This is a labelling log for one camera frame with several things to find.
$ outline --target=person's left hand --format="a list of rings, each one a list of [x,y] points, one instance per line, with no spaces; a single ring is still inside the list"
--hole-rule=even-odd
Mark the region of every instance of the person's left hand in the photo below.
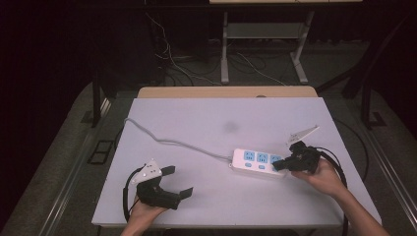
[[[142,235],[145,232],[145,230],[147,230],[150,227],[153,221],[161,213],[166,211],[166,208],[163,207],[148,206],[146,204],[143,204],[140,200],[138,200],[138,197],[135,197],[134,203],[136,204],[133,206],[128,224],[125,230],[123,230],[123,236]]]

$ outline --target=white power strip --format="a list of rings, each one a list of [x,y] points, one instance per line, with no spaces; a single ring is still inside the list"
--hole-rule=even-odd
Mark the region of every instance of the white power strip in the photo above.
[[[273,162],[281,159],[282,156],[278,154],[237,148],[233,152],[231,167],[237,171],[282,178],[287,171],[277,171],[272,165]]]

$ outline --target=person's right arm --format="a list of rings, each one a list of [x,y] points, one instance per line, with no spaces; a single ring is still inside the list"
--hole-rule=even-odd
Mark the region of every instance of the person's right arm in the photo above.
[[[291,174],[335,199],[358,235],[389,235],[362,207],[352,193],[343,186],[334,168],[328,161],[320,159],[315,174],[300,171],[293,171]]]

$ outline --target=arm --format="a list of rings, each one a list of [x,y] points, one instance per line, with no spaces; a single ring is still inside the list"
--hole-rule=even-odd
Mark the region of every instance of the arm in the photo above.
[[[291,174],[311,184],[315,189],[337,201],[358,235],[388,235],[383,227],[362,207],[343,186],[331,164],[320,159],[315,174],[293,171]]]
[[[145,230],[150,227],[153,221],[164,211],[166,211],[166,208],[148,206],[141,203],[141,201],[138,201],[132,208],[128,224],[121,236],[141,236]]]

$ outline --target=blue outlet socket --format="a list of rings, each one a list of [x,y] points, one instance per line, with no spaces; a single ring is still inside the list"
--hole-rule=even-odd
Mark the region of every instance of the blue outlet socket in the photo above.
[[[279,155],[271,155],[270,156],[270,163],[274,163],[274,162],[279,161],[279,160],[281,160],[281,156],[279,156]]]
[[[268,163],[268,155],[266,153],[258,153],[257,162]]]
[[[254,161],[255,160],[255,153],[253,151],[245,150],[245,152],[243,153],[243,157],[244,157],[245,160]]]

